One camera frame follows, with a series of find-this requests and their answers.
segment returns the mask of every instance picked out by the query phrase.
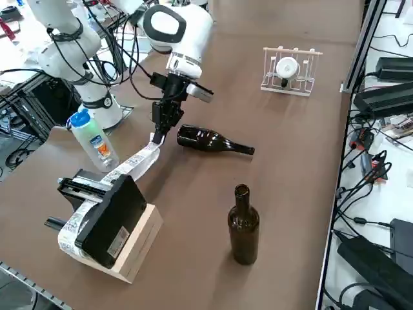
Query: brown table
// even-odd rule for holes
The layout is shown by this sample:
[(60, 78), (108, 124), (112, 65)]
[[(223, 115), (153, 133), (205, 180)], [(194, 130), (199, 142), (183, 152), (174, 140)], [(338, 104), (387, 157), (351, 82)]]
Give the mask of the brown table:
[[(48, 141), (0, 187), (0, 260), (77, 310), (313, 309), (336, 186), (348, 102), (340, 82), (359, 30), (362, 3), (340, 0), (227, 0), (217, 19), (200, 83), (210, 103), (190, 98), (182, 123), (215, 129), (254, 146), (253, 158), (183, 149), (171, 130), (155, 166), (138, 182), (165, 221), (132, 285), (81, 265), (59, 250), (48, 216), (68, 218), (56, 180), (94, 171), (71, 133)], [(312, 48), (324, 55), (309, 98), (263, 92), (264, 46)], [(164, 72), (166, 58), (144, 65)], [(137, 75), (148, 96), (159, 90)], [(121, 159), (146, 145), (151, 102), (128, 83), (116, 90), (135, 111), (110, 137)], [(227, 212), (246, 183), (261, 215), (257, 262), (229, 256)]]

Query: wine bottle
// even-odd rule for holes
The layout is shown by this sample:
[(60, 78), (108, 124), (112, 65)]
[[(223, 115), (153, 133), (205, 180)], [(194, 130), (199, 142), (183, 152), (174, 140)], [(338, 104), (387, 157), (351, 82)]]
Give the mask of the wine bottle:
[(250, 189), (245, 184), (235, 188), (235, 207), (228, 214), (232, 255), (241, 265), (257, 260), (259, 215), (250, 205)]
[(210, 129), (183, 125), (177, 135), (177, 142), (183, 147), (191, 147), (204, 152), (231, 151), (254, 155), (255, 148), (234, 143)]

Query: white robotic arm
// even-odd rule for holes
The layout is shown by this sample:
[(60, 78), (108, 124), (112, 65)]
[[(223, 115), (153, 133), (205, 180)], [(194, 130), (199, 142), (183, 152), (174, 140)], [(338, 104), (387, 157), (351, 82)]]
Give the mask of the white robotic arm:
[[(151, 84), (163, 91), (163, 99), (153, 103), (152, 119), (156, 124), (155, 143), (175, 126), (183, 115), (181, 102), (191, 94), (209, 102), (212, 92), (195, 82), (201, 76), (201, 56), (212, 28), (209, 13), (196, 5), (148, 7), (142, 0), (112, 0), (130, 22), (148, 37), (153, 48), (170, 54), (168, 76), (154, 73)], [(65, 0), (28, 0), (37, 20), (47, 28), (56, 28), (54, 42), (39, 55), (39, 64), (48, 74), (71, 82), (81, 95), (83, 105), (103, 128), (114, 126), (122, 112), (107, 87), (83, 64), (101, 46), (99, 36), (82, 25)]]

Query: blue bottle cap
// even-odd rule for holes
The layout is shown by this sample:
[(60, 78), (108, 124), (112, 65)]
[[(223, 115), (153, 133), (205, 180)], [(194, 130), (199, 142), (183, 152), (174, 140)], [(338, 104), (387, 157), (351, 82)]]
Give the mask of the blue bottle cap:
[(81, 112), (76, 112), (70, 117), (70, 122), (73, 127), (81, 127), (90, 121), (88, 109), (84, 108)]

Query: wire rack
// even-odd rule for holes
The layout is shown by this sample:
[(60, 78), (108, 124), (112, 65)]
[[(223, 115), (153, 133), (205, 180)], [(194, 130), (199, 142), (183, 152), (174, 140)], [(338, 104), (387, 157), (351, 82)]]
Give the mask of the wire rack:
[[(299, 50), (297, 47), (292, 50), (278, 48), (264, 48), (264, 77), (261, 83), (261, 90), (271, 92), (281, 92), (298, 96), (309, 96), (316, 81), (316, 71), (318, 58), (323, 55), (310, 50)], [(276, 72), (277, 63), (284, 57), (293, 57), (300, 66), (300, 72), (295, 79), (288, 81), (286, 87), (282, 87), (282, 79)]]

